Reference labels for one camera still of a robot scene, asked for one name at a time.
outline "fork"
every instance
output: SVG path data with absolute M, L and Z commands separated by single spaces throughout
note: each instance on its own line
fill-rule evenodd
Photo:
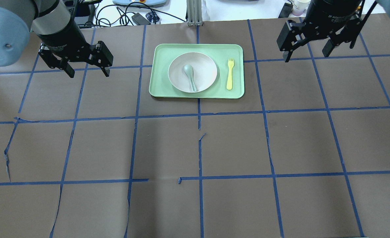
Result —
M 232 69 L 233 66 L 235 65 L 235 61 L 233 58 L 229 58 L 229 61 L 227 62 L 227 65 L 229 66 L 229 75 L 227 77 L 227 90 L 232 90 L 233 88 L 233 76 L 232 76 Z

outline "metal bracket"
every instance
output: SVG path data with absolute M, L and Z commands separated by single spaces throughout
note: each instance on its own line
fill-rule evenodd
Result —
M 188 26 L 203 25 L 201 0 L 187 0 Z

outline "white floor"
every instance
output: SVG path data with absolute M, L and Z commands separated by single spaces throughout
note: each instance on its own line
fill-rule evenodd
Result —
M 210 21 L 231 21 L 277 18 L 286 2 L 288 2 L 288 0 L 206 0 L 206 6 Z M 368 11 L 372 3 L 372 0 L 366 0 L 364 12 Z M 112 0 L 103 0 L 100 3 L 98 10 L 103 6 L 110 4 L 112 4 Z M 128 11 L 130 11 L 130 9 L 132 12 L 140 12 L 143 16 L 149 12 L 148 9 L 137 8 L 129 8 Z M 167 3 L 164 6 L 158 7 L 157 9 L 185 19 L 186 0 L 167 0 Z M 380 5 L 377 5 L 373 13 L 384 13 L 384 9 Z M 161 19 L 161 24 L 182 22 L 162 13 L 158 13 L 158 16 Z M 102 10 L 99 15 L 99 18 L 107 18 L 111 22 L 115 21 L 118 17 L 119 13 L 114 6 Z

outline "tray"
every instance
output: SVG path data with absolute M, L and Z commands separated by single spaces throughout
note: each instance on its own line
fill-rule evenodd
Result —
M 181 54 L 199 52 L 211 57 L 217 65 L 216 81 L 198 93 L 185 93 L 175 88 L 168 79 L 171 62 Z M 234 58 L 233 89 L 226 89 L 229 58 Z M 239 45 L 225 44 L 161 44 L 155 48 L 149 93 L 159 98 L 225 98 L 238 99 L 245 93 L 243 51 Z

